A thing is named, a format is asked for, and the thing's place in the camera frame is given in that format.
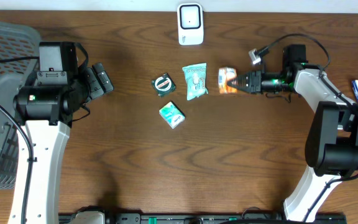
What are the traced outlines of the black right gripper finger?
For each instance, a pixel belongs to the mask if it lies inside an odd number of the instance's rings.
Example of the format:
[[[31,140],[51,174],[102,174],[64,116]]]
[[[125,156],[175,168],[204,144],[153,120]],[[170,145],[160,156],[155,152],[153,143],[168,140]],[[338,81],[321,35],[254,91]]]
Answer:
[[[235,78],[230,79],[228,82],[229,83],[248,83],[249,82],[249,72],[242,74],[242,75],[238,75]]]
[[[238,91],[243,91],[243,92],[250,92],[249,90],[249,84],[246,82],[240,82],[240,81],[229,81],[227,82],[227,86],[231,87],[231,88],[235,88]]]

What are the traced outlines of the small orange white packet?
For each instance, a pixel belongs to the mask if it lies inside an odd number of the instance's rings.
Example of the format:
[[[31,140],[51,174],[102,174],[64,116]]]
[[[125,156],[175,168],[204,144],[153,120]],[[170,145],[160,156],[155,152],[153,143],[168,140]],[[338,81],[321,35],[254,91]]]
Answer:
[[[218,73],[218,88],[220,94],[237,93],[237,89],[227,85],[229,80],[237,77],[235,68],[223,67],[219,69]]]

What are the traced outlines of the teal candy pouch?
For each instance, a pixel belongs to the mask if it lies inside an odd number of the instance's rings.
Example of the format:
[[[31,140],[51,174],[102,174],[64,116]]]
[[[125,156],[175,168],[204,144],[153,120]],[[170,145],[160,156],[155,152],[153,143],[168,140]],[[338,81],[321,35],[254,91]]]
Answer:
[[[188,101],[208,94],[208,89],[206,88],[206,66],[207,63],[199,63],[182,68],[187,84],[186,99]]]

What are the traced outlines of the dark green round-logo packet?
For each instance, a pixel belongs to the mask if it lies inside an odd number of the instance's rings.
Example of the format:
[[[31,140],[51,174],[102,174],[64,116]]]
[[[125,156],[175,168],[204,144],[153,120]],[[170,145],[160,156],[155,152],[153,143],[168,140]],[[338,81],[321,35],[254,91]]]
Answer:
[[[168,95],[176,90],[176,85],[168,73],[164,73],[163,75],[152,80],[151,85],[159,97],[164,97],[165,95]]]

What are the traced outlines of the green white tissue pack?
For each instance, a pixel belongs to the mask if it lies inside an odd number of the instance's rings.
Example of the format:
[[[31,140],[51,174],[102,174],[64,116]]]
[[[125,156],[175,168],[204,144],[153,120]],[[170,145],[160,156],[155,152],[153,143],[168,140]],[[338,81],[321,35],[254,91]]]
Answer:
[[[185,120],[185,115],[172,101],[169,101],[158,112],[172,129],[176,128]]]

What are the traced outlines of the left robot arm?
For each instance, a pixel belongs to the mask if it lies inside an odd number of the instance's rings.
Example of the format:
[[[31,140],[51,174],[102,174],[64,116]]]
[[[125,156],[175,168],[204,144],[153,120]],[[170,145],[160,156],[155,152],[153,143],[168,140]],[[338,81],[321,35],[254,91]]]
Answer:
[[[39,68],[13,99],[19,157],[9,223],[58,223],[62,161],[74,113],[114,87],[101,63],[78,63],[76,42],[41,42]]]

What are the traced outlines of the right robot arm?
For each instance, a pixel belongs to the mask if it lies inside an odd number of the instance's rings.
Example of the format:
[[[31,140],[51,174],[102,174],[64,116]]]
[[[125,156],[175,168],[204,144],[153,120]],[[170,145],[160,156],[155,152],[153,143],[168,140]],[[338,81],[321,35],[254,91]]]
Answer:
[[[305,144],[307,167],[283,202],[286,220],[313,222],[339,184],[358,179],[358,103],[328,80],[322,66],[308,62],[302,44],[284,48],[281,72],[253,70],[228,80],[226,85],[249,94],[296,93],[313,110]]]

